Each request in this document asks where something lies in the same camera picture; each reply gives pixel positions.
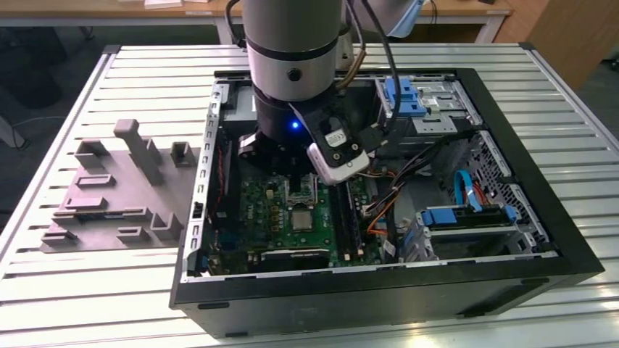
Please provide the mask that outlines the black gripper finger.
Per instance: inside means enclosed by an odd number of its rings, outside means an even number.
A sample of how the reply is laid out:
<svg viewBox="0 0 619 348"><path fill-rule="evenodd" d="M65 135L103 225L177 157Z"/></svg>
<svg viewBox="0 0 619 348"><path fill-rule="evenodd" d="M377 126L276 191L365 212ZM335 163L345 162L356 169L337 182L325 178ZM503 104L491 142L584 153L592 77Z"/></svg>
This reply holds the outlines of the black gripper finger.
<svg viewBox="0 0 619 348"><path fill-rule="evenodd" d="M289 190L299 192L299 156L289 146L256 131L239 138L237 156L271 176L287 177Z"/></svg>

